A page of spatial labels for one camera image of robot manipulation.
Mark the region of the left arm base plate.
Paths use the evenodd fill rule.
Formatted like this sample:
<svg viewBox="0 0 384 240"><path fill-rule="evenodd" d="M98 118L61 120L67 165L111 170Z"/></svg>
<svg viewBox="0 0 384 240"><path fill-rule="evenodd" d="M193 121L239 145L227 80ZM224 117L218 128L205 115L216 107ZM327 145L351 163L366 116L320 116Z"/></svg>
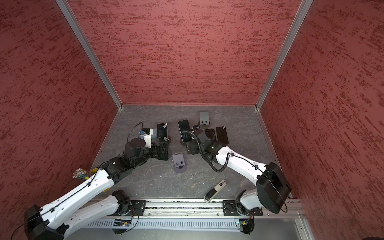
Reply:
<svg viewBox="0 0 384 240"><path fill-rule="evenodd" d="M127 207L119 207L115 213L111 214L111 216L131 218L132 216L139 215L141 217L144 215L146 203L146 200L131 200Z"/></svg>

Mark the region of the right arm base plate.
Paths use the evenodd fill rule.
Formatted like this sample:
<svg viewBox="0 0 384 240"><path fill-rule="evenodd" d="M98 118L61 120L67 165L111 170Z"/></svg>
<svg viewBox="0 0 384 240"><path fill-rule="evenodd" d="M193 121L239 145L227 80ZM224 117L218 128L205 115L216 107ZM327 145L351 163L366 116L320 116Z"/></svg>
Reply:
<svg viewBox="0 0 384 240"><path fill-rule="evenodd" d="M261 217L263 216L262 208L253 208L248 210L240 202L232 200L223 201L223 212L225 217Z"/></svg>

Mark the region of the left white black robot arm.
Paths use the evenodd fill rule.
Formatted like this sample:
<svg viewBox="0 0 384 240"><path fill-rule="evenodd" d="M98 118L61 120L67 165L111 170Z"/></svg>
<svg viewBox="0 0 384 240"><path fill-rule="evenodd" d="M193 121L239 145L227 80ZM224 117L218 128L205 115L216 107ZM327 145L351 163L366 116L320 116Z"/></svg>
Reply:
<svg viewBox="0 0 384 240"><path fill-rule="evenodd" d="M25 233L29 240L63 240L70 234L104 216L135 215L135 208L128 195L114 191L106 199L85 207L99 193L110 189L148 159L166 161L169 158L170 140L159 138L149 148L141 138L132 139L125 145L124 152L98 167L97 171L82 184L58 198L38 207L32 206L25 212Z"/></svg>

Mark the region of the grey round stand front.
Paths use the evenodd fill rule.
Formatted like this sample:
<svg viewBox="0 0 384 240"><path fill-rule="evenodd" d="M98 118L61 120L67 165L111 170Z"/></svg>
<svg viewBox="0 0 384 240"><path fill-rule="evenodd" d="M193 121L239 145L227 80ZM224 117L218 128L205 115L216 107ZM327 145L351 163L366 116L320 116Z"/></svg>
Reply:
<svg viewBox="0 0 384 240"><path fill-rule="evenodd" d="M176 153L172 155L174 163L174 171L178 174L185 173L187 170L187 164L185 162L183 153Z"/></svg>

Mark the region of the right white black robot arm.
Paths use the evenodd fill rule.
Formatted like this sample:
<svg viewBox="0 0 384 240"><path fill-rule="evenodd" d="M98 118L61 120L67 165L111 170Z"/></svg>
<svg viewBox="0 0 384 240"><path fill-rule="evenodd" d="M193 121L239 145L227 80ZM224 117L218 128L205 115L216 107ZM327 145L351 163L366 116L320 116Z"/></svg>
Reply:
<svg viewBox="0 0 384 240"><path fill-rule="evenodd" d="M255 185L253 190L243 190L235 200L237 212L246 216L255 208L265 208L278 214L286 207L286 200L291 194L289 184L281 168L271 162L259 163L251 160L228 147L226 144L208 138L201 130L181 131L182 137L190 137L197 145L202 159L212 170L221 173L227 168L234 170Z"/></svg>

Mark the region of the phone with white sticker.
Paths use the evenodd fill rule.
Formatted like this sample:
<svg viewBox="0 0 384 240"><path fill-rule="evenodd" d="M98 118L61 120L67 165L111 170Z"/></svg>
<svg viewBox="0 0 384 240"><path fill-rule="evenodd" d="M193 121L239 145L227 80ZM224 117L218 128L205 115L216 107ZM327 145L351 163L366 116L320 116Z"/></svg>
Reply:
<svg viewBox="0 0 384 240"><path fill-rule="evenodd" d="M227 128L225 126L216 127L216 136L218 142L224 145L229 144Z"/></svg>

